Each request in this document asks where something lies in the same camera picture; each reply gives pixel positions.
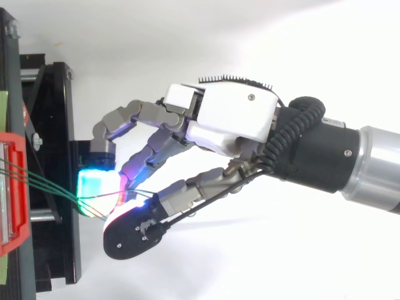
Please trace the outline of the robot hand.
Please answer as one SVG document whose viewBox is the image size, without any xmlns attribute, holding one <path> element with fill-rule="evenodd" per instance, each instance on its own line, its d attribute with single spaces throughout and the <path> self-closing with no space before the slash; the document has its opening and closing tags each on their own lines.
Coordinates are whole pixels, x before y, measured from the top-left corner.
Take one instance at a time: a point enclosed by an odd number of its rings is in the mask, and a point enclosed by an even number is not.
<svg viewBox="0 0 400 300">
<path fill-rule="evenodd" d="M 133 100 L 107 113 L 92 129 L 77 176 L 81 211 L 106 218 L 104 252 L 115 260 L 136 257 L 179 217 L 240 191 L 258 175 L 253 158 L 268 140 L 278 103 L 267 85 L 221 76 L 173 84 L 158 102 Z M 138 187 L 169 158 L 194 146 L 231 162 L 137 198 Z"/>
</svg>

